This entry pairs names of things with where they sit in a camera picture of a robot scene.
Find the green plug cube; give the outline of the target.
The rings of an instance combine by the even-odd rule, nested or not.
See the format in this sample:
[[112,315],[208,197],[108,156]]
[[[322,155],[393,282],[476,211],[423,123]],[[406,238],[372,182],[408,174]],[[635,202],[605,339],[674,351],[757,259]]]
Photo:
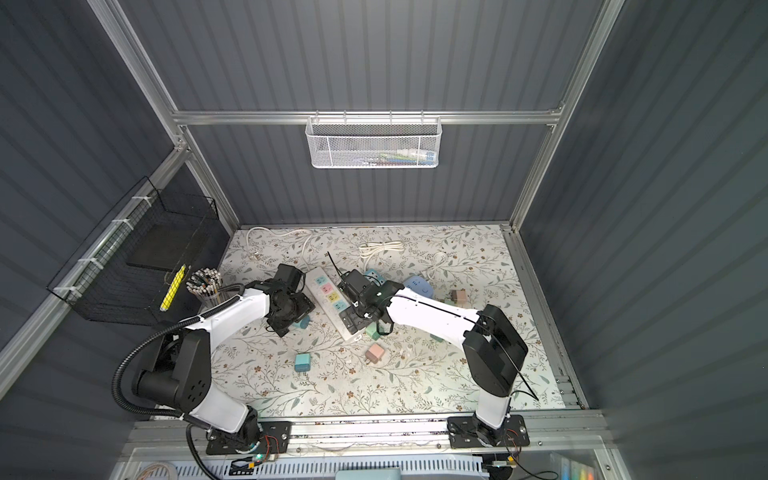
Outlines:
[[381,337],[377,329],[377,324],[375,322],[370,323],[366,327],[365,332],[374,341],[377,341]]

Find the white multicolour power strip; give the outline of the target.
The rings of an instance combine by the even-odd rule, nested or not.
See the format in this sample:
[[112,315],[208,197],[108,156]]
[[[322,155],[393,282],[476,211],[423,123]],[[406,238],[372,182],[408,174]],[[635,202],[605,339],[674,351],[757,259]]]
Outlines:
[[357,339],[361,328],[356,323],[353,305],[332,282],[330,276],[320,267],[306,273],[306,284],[315,303],[329,317],[344,341]]

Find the teal plug cube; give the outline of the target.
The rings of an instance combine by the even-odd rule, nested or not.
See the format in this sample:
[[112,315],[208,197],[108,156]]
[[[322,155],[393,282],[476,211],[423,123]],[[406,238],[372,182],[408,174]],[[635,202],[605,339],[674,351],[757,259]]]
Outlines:
[[309,353],[299,353],[294,359],[294,370],[298,373],[304,373],[311,370],[311,355]]

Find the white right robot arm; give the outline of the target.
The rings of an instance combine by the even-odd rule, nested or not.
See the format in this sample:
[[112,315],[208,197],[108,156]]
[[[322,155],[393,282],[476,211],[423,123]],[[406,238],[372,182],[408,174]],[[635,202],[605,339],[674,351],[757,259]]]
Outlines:
[[448,305],[401,283],[380,285],[357,270],[343,273],[342,293],[359,316],[369,319],[381,336],[397,326],[424,331],[460,349],[480,389],[474,417],[480,428],[497,433],[506,420],[516,380],[529,349],[505,313],[494,305],[481,310]]

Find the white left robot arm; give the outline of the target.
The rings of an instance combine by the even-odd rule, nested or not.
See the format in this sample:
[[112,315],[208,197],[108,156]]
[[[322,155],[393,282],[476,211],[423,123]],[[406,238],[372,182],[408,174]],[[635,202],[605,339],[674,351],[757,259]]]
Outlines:
[[223,288],[222,304],[150,335],[118,365],[111,393],[138,415],[173,416],[202,428],[254,440],[255,410],[212,380],[213,351],[255,321],[284,335],[315,308],[308,296],[281,283],[253,281]]

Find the brown pink plug cube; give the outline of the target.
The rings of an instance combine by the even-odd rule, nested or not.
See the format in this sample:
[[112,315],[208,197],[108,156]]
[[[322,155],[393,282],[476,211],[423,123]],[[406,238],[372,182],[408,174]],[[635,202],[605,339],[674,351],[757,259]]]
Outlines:
[[455,305],[465,305],[468,303],[468,295],[464,289],[451,290],[450,299]]

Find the teal power strip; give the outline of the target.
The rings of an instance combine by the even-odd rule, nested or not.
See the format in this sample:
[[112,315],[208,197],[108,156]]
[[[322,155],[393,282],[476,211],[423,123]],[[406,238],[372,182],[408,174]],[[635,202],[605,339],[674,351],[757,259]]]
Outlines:
[[364,276],[375,285],[383,285],[386,281],[386,279],[375,269],[366,270]]

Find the blue square power socket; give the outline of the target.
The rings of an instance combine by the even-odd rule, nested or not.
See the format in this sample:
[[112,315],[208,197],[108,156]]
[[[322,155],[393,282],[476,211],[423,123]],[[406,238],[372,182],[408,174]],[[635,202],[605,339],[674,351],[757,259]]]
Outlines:
[[421,296],[424,296],[426,298],[434,297],[434,288],[432,287],[432,285],[425,278],[419,275],[413,275],[407,278],[403,282],[403,284],[405,287],[416,292]]

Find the clear cup of pencils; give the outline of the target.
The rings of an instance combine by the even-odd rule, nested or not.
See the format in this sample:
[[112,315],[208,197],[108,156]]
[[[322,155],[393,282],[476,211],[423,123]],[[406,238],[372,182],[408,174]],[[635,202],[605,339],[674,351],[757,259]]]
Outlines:
[[214,308],[232,297],[232,293],[223,289],[221,273],[213,268],[202,268],[188,275],[186,289],[199,302],[200,310]]

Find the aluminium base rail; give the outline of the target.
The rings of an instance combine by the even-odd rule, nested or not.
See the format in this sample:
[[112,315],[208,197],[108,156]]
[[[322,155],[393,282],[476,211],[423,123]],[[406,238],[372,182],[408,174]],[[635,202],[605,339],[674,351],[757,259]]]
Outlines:
[[[598,410],[537,410],[521,413],[528,436],[525,452],[544,450],[600,450],[614,446],[606,420]],[[448,429],[450,413],[291,417],[287,450],[280,456],[388,455],[421,453],[505,453],[511,442],[489,447],[476,440],[463,448]],[[130,459],[187,459],[186,424],[177,420],[140,421],[125,442],[119,456]]]

